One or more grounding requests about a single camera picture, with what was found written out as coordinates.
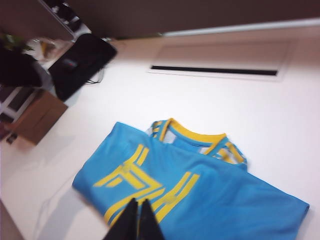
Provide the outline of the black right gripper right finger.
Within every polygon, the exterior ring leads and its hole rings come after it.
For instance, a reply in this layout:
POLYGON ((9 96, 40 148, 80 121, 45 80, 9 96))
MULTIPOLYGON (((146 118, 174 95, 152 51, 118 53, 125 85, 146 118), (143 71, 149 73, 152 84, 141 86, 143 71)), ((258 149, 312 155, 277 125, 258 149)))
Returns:
POLYGON ((157 222, 151 203, 148 199, 144 200, 138 224, 138 240, 164 240, 164 235, 157 222))

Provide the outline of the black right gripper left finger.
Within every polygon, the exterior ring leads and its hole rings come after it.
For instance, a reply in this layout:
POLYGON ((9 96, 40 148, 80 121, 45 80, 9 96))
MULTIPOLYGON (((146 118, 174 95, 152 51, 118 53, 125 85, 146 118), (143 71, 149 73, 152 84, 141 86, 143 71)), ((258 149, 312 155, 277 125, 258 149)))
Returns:
POLYGON ((137 239, 138 202, 132 198, 103 240, 137 239))

